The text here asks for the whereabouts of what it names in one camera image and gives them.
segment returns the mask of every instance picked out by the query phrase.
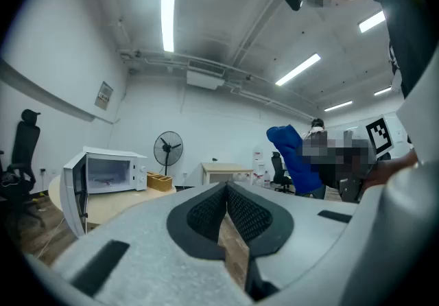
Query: wall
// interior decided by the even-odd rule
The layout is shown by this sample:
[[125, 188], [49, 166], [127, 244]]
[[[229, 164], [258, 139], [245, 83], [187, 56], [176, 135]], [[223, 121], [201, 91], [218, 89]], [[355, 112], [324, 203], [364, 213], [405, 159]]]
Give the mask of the wall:
[[[309, 126], [229, 92], [209, 91], [170, 77], [130, 76], [127, 94], [118, 112], [109, 148], [135, 151], [149, 158], [149, 170], [162, 171], [154, 158], [157, 137], [177, 132], [184, 144], [182, 158], [169, 168], [175, 185], [199, 185], [201, 162], [215, 157], [223, 163], [252, 168], [252, 150], [260, 145], [265, 168], [273, 178], [271, 151], [265, 132], [271, 126], [291, 124], [299, 132]], [[182, 174], [188, 173], [185, 180]]]
[[377, 100], [366, 105], [359, 105], [361, 100], [356, 101], [352, 106], [341, 107], [325, 113], [324, 124], [326, 127], [348, 124], [362, 119], [378, 117], [387, 113], [396, 112], [404, 102], [401, 93], [383, 94], [376, 96]]
[[[28, 80], [56, 97], [114, 121], [127, 72], [104, 33], [107, 24], [97, 0], [27, 0], [1, 55]], [[107, 110], [95, 106], [103, 81], [114, 89]]]
[[355, 136], [367, 139], [365, 125], [384, 115], [394, 143], [394, 148], [390, 150], [390, 156], [392, 158], [401, 157], [407, 154], [410, 149], [407, 142], [407, 133], [395, 113], [403, 101], [402, 95], [390, 95], [374, 104], [351, 112], [342, 113], [340, 109], [338, 111], [342, 113], [341, 115], [324, 119], [328, 135], [332, 138], [341, 137], [344, 130], [351, 128]]
[[[106, 148], [112, 124], [90, 116], [84, 111], [54, 97], [47, 91], [27, 81], [17, 72], [5, 70], [0, 65], [0, 149], [3, 168], [11, 161], [16, 125], [26, 108], [40, 112], [37, 126], [40, 138], [32, 159], [36, 184], [31, 193], [47, 190], [53, 177], [82, 147]], [[44, 177], [40, 168], [45, 168]]]

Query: electric fan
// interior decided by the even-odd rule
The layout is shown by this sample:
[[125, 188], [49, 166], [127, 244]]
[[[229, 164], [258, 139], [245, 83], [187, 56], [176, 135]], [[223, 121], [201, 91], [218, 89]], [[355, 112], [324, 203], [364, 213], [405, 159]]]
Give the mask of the electric fan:
[[167, 166], [172, 166], [177, 162], [183, 153], [183, 140], [175, 132], [164, 132], [158, 136], [154, 144], [154, 157], [157, 162], [165, 166], [165, 175], [167, 175]]

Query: ceiling light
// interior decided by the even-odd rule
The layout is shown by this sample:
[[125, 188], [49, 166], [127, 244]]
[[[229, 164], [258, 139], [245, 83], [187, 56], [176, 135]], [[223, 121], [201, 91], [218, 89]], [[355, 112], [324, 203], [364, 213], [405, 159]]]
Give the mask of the ceiling light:
[[284, 85], [288, 80], [296, 77], [300, 72], [303, 72], [306, 68], [312, 66], [314, 63], [320, 60], [320, 56], [318, 54], [312, 55], [306, 61], [298, 65], [295, 69], [289, 72], [285, 77], [276, 82], [277, 85]]
[[392, 90], [392, 87], [391, 86], [389, 86], [388, 88], [386, 88], [386, 89], [384, 89], [384, 90], [381, 90], [381, 91], [377, 91], [375, 94], [373, 94], [374, 96], [377, 96], [377, 95], [379, 95], [379, 94], [382, 94], [382, 93], [387, 93], [388, 91], [391, 91]]
[[174, 52], [174, 4], [175, 0], [162, 0], [162, 36], [163, 49]]
[[365, 31], [369, 30], [370, 28], [384, 21], [385, 21], [384, 12], [380, 11], [377, 14], [371, 16], [369, 19], [366, 19], [364, 22], [359, 23], [358, 26], [361, 32], [364, 33]]
[[350, 105], [350, 104], [352, 104], [352, 101], [348, 101], [348, 102], [345, 102], [344, 104], [341, 104], [341, 105], [337, 105], [337, 106], [334, 106], [334, 107], [327, 108], [327, 109], [324, 110], [324, 111], [325, 111], [325, 112], [332, 111], [332, 110], [335, 110], [336, 108], [343, 107], [343, 106], [348, 106], [348, 105]]

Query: desk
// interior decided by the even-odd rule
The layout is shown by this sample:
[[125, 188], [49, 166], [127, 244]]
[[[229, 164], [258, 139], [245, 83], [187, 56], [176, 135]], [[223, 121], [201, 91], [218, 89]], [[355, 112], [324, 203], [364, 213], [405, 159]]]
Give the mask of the desk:
[[203, 167], [203, 185], [211, 182], [211, 174], [230, 174], [232, 176], [235, 173], [250, 173], [250, 183], [252, 182], [253, 169], [246, 169], [236, 163], [202, 163]]
[[[52, 203], [62, 211], [60, 199], [60, 179], [56, 176], [49, 184], [49, 197]], [[145, 202], [176, 193], [176, 188], [168, 191], [159, 191], [147, 188], [143, 191], [120, 191], [117, 193], [94, 193], [88, 195], [88, 218], [87, 222], [91, 224], [102, 224], [109, 219], [121, 213], [123, 210]]]

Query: white microwave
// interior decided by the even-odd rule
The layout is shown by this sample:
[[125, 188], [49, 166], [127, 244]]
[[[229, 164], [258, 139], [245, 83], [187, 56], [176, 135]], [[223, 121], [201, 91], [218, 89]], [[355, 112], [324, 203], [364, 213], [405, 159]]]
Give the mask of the white microwave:
[[84, 147], [62, 169], [60, 201], [73, 233], [86, 234], [88, 195], [146, 189], [145, 156]]
[[146, 190], [146, 156], [86, 146], [82, 151], [86, 153], [88, 193]]

